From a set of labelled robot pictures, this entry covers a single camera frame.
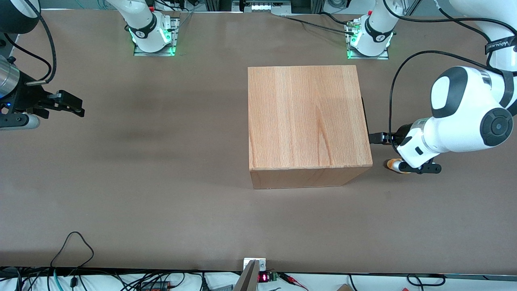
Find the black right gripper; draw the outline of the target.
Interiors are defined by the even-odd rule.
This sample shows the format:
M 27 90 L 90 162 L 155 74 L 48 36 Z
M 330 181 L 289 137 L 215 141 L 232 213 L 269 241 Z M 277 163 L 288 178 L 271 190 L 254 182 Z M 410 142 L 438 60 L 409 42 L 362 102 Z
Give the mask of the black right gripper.
M 49 118 L 50 110 L 67 111 L 83 118 L 82 103 L 82 99 L 65 90 L 52 94 L 40 85 L 21 84 L 1 99 L 1 109 L 6 108 L 8 114 L 33 114 L 41 118 Z

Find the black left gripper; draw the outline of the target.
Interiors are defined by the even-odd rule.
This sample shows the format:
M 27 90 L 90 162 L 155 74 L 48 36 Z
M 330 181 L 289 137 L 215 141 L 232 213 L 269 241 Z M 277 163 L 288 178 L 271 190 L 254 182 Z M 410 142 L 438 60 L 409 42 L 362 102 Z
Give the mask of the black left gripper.
M 412 123 L 409 123 L 402 125 L 396 131 L 392 131 L 390 134 L 386 132 L 372 133 L 370 134 L 369 143 L 384 145 L 391 144 L 394 148 L 396 148 L 403 143 L 411 127 Z

